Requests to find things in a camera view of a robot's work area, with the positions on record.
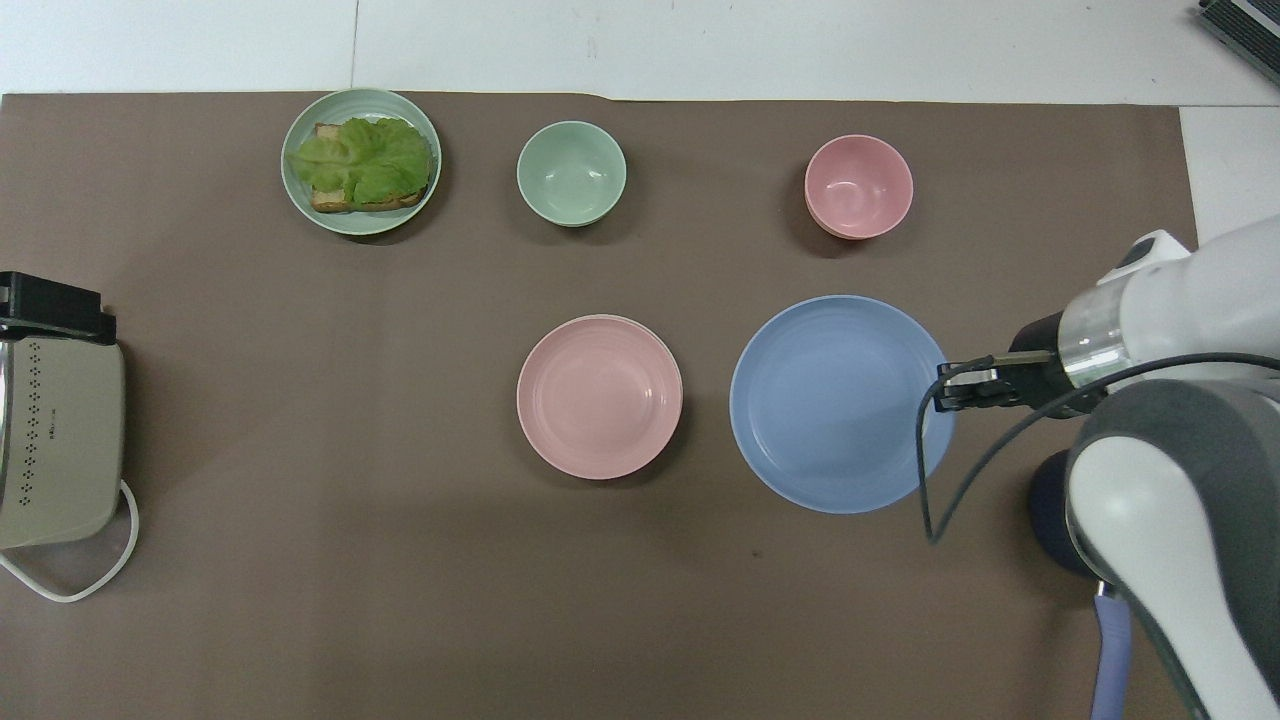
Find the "toaster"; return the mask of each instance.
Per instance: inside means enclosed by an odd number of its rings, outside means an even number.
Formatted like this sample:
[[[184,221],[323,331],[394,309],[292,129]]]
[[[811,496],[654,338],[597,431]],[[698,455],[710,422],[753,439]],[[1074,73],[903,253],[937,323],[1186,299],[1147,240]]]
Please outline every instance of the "toaster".
[[[102,529],[123,452],[124,356],[99,293],[0,273],[0,550]]]

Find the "pink plate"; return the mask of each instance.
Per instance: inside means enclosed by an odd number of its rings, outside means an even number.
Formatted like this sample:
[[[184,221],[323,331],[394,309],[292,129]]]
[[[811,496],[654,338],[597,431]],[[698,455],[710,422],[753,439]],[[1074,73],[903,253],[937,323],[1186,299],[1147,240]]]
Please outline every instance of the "pink plate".
[[[804,201],[822,229],[861,240],[897,227],[911,206],[911,169],[892,145],[846,135],[813,154],[804,174]]]
[[[516,386],[529,443],[557,469],[591,480],[621,478],[657,457],[682,402],[671,351],[617,315],[586,315],[547,333]]]

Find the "bread slice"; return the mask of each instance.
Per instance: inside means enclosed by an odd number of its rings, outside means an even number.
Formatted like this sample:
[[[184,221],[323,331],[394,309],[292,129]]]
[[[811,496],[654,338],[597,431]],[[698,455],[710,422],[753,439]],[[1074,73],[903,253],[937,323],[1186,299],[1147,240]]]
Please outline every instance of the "bread slice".
[[[316,137],[328,137],[330,140],[338,140],[338,128],[342,126],[332,126],[326,123],[316,123]],[[329,192],[320,192],[316,188],[311,188],[311,208],[317,213],[379,213],[383,210],[399,210],[401,208],[412,208],[422,201],[422,193],[426,188],[420,188],[412,195],[404,195],[402,197],[387,197],[378,202],[362,202],[351,204],[347,202],[346,193],[342,188],[333,190]]]

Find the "blue plate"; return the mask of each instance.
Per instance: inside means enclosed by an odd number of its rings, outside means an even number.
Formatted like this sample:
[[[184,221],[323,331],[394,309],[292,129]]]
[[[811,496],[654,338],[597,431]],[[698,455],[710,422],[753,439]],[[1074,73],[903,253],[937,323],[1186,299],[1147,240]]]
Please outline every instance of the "blue plate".
[[[746,345],[730,419],[748,465],[782,497],[822,512],[867,512],[918,486],[915,409],[943,361],[910,315],[854,295],[787,307]],[[925,415],[932,473],[955,429]]]

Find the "white tile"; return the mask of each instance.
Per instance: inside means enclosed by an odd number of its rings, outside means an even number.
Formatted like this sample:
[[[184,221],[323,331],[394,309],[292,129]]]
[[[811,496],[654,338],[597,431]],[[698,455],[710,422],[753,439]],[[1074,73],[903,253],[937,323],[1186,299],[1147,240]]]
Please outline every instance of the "white tile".
[[[1280,215],[1280,108],[1183,108],[1181,118],[1201,242]]]
[[[0,0],[0,92],[326,90],[356,0]]]
[[[1194,3],[362,0],[356,85],[627,99],[1277,105]]]

